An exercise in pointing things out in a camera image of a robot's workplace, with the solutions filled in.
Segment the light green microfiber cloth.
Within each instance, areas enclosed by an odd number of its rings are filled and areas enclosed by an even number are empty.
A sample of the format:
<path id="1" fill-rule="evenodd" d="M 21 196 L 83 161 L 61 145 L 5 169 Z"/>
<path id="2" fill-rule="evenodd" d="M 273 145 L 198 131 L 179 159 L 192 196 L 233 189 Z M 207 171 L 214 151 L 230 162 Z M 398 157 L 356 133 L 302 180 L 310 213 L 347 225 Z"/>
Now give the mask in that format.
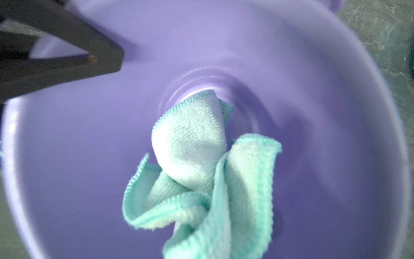
<path id="1" fill-rule="evenodd" d="M 281 144 L 248 133 L 227 143 L 232 107 L 207 90 L 168 110 L 122 202 L 135 229 L 174 224 L 166 259 L 260 259 L 273 232 L 273 172 Z"/>

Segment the purple plastic bucket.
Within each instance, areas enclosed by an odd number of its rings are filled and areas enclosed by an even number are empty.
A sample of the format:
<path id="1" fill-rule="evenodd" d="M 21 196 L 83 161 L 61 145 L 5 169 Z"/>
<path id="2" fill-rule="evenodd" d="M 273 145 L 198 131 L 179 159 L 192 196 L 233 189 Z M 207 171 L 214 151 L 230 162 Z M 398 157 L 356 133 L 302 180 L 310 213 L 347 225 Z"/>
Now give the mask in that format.
<path id="1" fill-rule="evenodd" d="M 280 141 L 267 259 L 396 259 L 409 157 L 379 69 L 337 17 L 344 1 L 73 1 L 122 46 L 119 72 L 7 102 L 3 181 L 34 259 L 159 259 L 172 228 L 135 231 L 121 201 L 151 130 L 213 89 L 226 135 Z"/>

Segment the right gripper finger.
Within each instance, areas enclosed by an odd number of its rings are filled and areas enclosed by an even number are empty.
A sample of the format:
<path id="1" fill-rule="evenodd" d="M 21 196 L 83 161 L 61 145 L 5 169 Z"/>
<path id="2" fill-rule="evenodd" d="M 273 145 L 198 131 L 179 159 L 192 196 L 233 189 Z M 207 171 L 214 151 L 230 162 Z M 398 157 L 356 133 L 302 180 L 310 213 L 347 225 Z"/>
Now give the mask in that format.
<path id="1" fill-rule="evenodd" d="M 11 19 L 79 49 L 76 54 L 35 58 L 40 39 L 1 32 L 1 101 L 47 87 L 118 72 L 123 48 L 73 10 L 78 1 L 1 1 L 1 21 Z"/>

